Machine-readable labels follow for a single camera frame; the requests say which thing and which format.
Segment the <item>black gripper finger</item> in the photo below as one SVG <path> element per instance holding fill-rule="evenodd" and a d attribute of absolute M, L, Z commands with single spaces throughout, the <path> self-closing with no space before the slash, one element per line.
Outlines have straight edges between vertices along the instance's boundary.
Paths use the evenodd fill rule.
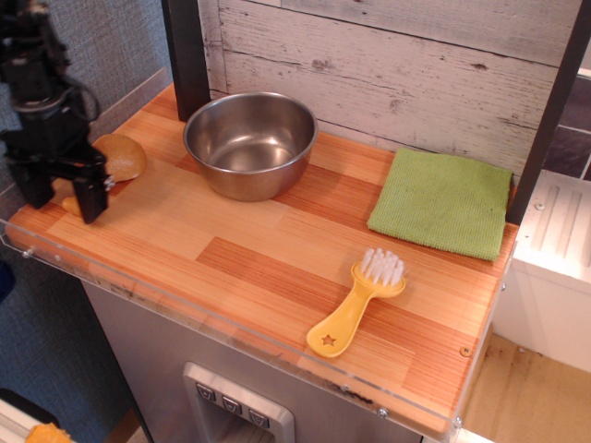
<path fill-rule="evenodd" d="M 8 168 L 21 194 L 35 209 L 54 197 L 51 177 L 37 163 L 10 162 Z"/>
<path fill-rule="evenodd" d="M 110 178 L 99 180 L 79 178 L 73 181 L 73 187 L 81 217 L 86 224 L 91 224 L 108 208 Z"/>

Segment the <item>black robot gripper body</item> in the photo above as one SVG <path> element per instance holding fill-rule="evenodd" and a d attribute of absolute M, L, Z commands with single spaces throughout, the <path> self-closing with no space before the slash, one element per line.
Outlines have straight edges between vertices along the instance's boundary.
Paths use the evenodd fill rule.
<path fill-rule="evenodd" d="M 17 108 L 20 129 L 5 130 L 6 162 L 37 163 L 51 177 L 72 181 L 71 163 L 90 143 L 90 118 L 81 99 L 27 103 Z"/>

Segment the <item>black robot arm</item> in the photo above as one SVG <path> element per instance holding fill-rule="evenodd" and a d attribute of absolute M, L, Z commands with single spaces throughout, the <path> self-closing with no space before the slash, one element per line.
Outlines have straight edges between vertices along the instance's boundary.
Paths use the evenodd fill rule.
<path fill-rule="evenodd" d="M 108 207 L 114 179 L 106 158 L 89 142 L 87 111 L 92 92 L 70 77 L 66 46 L 57 38 L 42 1 L 1 4 L 1 80 L 20 128 L 4 130 L 8 168 L 26 201 L 36 209 L 54 197 L 53 180 L 73 185 L 82 220 L 94 222 Z"/>

